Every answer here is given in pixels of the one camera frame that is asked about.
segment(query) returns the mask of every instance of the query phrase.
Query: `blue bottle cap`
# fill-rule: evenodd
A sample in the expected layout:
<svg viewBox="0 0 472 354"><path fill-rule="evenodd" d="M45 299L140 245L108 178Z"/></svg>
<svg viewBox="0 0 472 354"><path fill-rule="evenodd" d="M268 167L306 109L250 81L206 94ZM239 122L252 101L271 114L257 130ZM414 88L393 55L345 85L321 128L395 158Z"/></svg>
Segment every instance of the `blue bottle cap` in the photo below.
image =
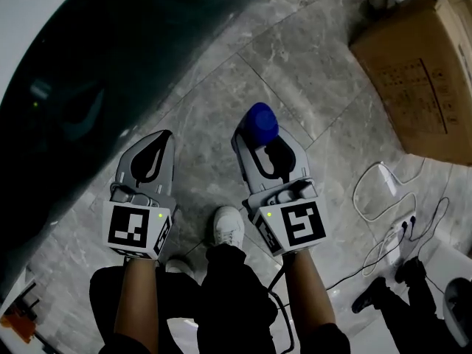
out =
<svg viewBox="0 0 472 354"><path fill-rule="evenodd" d="M265 103L256 103L249 109L243 130L255 148L267 145L279 135L277 118Z"/></svg>

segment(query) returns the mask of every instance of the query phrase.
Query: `electrical outlet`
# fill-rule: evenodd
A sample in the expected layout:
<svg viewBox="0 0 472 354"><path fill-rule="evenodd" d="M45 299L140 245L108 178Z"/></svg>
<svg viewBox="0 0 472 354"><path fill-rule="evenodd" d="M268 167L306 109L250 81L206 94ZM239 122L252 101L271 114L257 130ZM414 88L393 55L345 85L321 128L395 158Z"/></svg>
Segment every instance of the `electrical outlet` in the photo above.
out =
<svg viewBox="0 0 472 354"><path fill-rule="evenodd" d="M401 231L403 222L406 222L409 226L411 226L411 219L413 216L416 217L416 211L412 210L410 212L407 212L404 216L398 218L396 221L393 222L392 229Z"/></svg>
<svg viewBox="0 0 472 354"><path fill-rule="evenodd" d="M390 251L390 253L388 253L388 255L386 256L386 260L390 265L394 265L400 258L400 247L398 246L400 239L398 238L398 235L400 234L403 236L403 223L406 222L406 224L408 225L406 229L408 229L409 227L412 228L411 219L413 216L416 217L416 212L414 210L406 213L401 218L398 218L392 224L392 228L390 229L390 231L397 232L397 234L390 238L389 242L384 247L385 252Z"/></svg>
<svg viewBox="0 0 472 354"><path fill-rule="evenodd" d="M388 244L384 247L385 252L390 251L390 253L388 253L386 256L386 261L389 263L389 265L394 265L400 258L400 247L398 246L395 248L399 243L398 234L399 232L397 232L397 234L392 239L390 239Z"/></svg>

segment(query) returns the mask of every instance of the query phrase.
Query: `shoe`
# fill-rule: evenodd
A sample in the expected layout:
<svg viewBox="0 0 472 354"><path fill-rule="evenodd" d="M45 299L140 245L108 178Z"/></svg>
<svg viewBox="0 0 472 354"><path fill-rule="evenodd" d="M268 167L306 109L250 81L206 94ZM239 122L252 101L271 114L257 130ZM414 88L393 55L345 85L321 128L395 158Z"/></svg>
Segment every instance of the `shoe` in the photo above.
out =
<svg viewBox="0 0 472 354"><path fill-rule="evenodd" d="M425 267L417 256L406 261L395 273L395 281L397 283L405 282L407 286L410 286L415 280L424 280L425 278Z"/></svg>
<svg viewBox="0 0 472 354"><path fill-rule="evenodd" d="M379 292L382 292L386 288L385 278L379 277L374 280L370 286L358 297L352 306L354 313L361 312L364 308L369 307L374 304L374 295L378 295Z"/></svg>
<svg viewBox="0 0 472 354"><path fill-rule="evenodd" d="M213 221L215 244L228 244L243 248L244 222L240 212L234 207L220 207Z"/></svg>
<svg viewBox="0 0 472 354"><path fill-rule="evenodd" d="M188 275L190 278L195 280L195 274L193 273L190 266L188 266L184 261L172 259L168 260L165 264L165 272L166 273L183 273Z"/></svg>

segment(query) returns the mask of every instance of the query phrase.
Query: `black shoe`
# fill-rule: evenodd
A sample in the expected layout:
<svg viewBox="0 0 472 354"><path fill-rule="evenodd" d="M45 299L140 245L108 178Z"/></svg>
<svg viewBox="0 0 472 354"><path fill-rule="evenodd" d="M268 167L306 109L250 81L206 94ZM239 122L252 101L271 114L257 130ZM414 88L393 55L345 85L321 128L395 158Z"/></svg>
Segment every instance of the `black shoe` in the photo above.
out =
<svg viewBox="0 0 472 354"><path fill-rule="evenodd" d="M426 270L423 263L418 257L413 257L406 261L395 274L395 281L397 283L405 282L410 286L415 280L424 280L426 277Z"/></svg>
<svg viewBox="0 0 472 354"><path fill-rule="evenodd" d="M378 295L386 288L385 278L379 277L374 280L370 286L357 298L352 306L354 313L361 312L365 307L369 307L374 303L374 295Z"/></svg>

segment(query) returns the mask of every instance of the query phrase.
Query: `person's leg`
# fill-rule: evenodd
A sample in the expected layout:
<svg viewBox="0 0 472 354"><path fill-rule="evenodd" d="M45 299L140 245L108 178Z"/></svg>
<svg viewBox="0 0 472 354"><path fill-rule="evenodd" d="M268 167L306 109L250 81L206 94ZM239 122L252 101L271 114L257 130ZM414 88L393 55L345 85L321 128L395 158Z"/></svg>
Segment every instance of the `person's leg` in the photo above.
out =
<svg viewBox="0 0 472 354"><path fill-rule="evenodd" d="M208 272L196 319L201 354L275 353L269 327L277 307L257 275L244 265L243 237L240 213L227 207L218 210L215 241L219 245L206 253Z"/></svg>
<svg viewBox="0 0 472 354"><path fill-rule="evenodd" d="M428 340L431 342L431 349L438 351L455 350L457 343L451 332L449 332L445 322L436 317L436 304L431 289L426 282L426 270L420 259L413 257L404 263L395 278L398 282L404 281L409 287L410 306L425 334L432 337Z"/></svg>
<svg viewBox="0 0 472 354"><path fill-rule="evenodd" d="M409 287L410 306L424 318L436 317L436 304L433 294L426 282L426 270L418 257L413 257L398 269L395 275L397 282L405 282Z"/></svg>
<svg viewBox="0 0 472 354"><path fill-rule="evenodd" d="M386 326L400 354L418 353L422 339L416 339L420 327L410 306L386 286L379 277L353 303L353 312L359 313L373 305L382 312Z"/></svg>
<svg viewBox="0 0 472 354"><path fill-rule="evenodd" d="M114 332L125 268L116 266L95 272L90 281L90 303L98 330L105 343ZM167 325L173 317L193 318L199 293L198 284L186 274L167 274L156 269L159 309L159 350L181 354Z"/></svg>

